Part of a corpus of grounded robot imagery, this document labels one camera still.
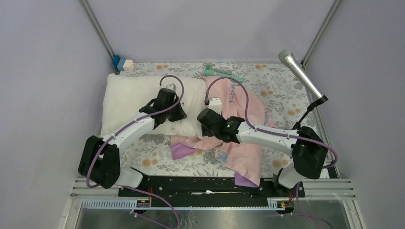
floral tablecloth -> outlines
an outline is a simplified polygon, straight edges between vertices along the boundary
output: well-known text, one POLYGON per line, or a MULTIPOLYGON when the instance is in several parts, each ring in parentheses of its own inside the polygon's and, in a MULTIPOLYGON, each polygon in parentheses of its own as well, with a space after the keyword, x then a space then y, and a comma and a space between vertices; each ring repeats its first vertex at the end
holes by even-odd
MULTIPOLYGON (((255 94, 271 113, 277 128, 291 129, 309 104, 303 85, 282 64, 215 63, 212 67, 232 70, 233 75, 245 80, 244 86, 255 94)), ((201 78, 208 63, 136 63, 132 71, 120 75, 176 75, 201 78)), ((315 117, 309 114, 303 125, 316 131, 315 117)), ((233 177, 234 171, 215 160, 212 150, 198 150, 183 159, 173 160, 169 148, 170 137, 144 135, 134 142, 121 157, 121 166, 139 169, 145 174, 161 176, 217 176, 233 177)), ((272 177, 292 160, 284 153, 264 148, 262 177, 272 177)), ((329 178, 326 169, 321 178, 329 178)))

gray wall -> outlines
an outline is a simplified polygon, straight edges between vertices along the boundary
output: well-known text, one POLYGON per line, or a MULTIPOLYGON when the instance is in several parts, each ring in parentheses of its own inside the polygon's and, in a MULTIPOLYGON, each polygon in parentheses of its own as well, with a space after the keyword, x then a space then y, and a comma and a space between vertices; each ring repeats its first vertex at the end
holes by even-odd
POLYGON ((367 228, 403 228, 405 3, 344 0, 309 61, 367 228))
POLYGON ((303 58, 333 0, 89 2, 123 57, 142 62, 268 62, 278 61, 284 48, 303 58))
POLYGON ((77 0, 1 1, 0 21, 0 227, 54 229, 110 61, 77 0))

pink towel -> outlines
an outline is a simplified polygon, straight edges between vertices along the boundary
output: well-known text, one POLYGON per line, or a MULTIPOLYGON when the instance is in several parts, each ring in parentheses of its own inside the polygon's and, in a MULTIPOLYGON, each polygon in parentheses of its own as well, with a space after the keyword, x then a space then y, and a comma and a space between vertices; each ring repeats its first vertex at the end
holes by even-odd
MULTIPOLYGON (((209 86, 216 76, 203 77, 209 86)), ((259 125, 275 127, 274 121, 270 115, 265 114, 265 106, 250 91, 249 108, 247 111, 249 121, 259 125)), ((229 80, 219 80, 210 89, 209 97, 218 97, 222 102, 222 114, 225 119, 231 116, 245 118, 246 95, 243 89, 236 83, 229 80)), ((241 176, 252 181, 254 184, 260 184, 260 174, 262 168, 262 148, 254 144, 224 143, 215 137, 196 137, 171 136, 171 145, 178 143, 198 149, 213 149, 215 159, 228 168, 234 170, 241 176)))

white pillow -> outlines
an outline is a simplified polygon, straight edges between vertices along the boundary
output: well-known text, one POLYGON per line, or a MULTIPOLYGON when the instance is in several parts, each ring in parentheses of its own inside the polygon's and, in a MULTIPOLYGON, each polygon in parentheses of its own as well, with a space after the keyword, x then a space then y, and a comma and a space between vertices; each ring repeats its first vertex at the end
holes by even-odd
MULTIPOLYGON (((101 135, 107 135, 133 120, 139 109, 151 99, 156 98, 159 81, 162 76, 125 77, 110 74, 107 79, 106 95, 104 96, 103 125, 101 135)), ((184 95, 181 107, 187 118, 165 123, 148 134, 181 135, 202 137, 201 124, 197 121, 198 114, 204 109, 204 97, 207 85, 202 79, 179 77, 184 84, 184 95)), ((174 83, 176 94, 180 97, 181 85, 172 78, 162 81, 162 87, 174 83)))

silver microphone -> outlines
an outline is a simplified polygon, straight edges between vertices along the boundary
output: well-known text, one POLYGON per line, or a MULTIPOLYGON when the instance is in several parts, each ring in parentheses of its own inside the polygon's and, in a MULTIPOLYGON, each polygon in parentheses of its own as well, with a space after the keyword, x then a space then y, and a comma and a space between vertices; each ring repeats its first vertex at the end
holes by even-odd
POLYGON ((278 54, 278 58, 286 67, 288 67, 288 69, 292 71, 292 73, 298 78, 298 80, 301 81, 301 83, 306 87, 309 93, 311 93, 311 95, 315 98, 315 101, 318 101, 317 105, 320 105, 328 100, 327 97, 322 93, 322 91, 318 89, 318 87, 316 87, 313 82, 311 82, 311 80, 307 76, 307 73, 297 62, 294 54, 290 50, 284 49, 278 54))

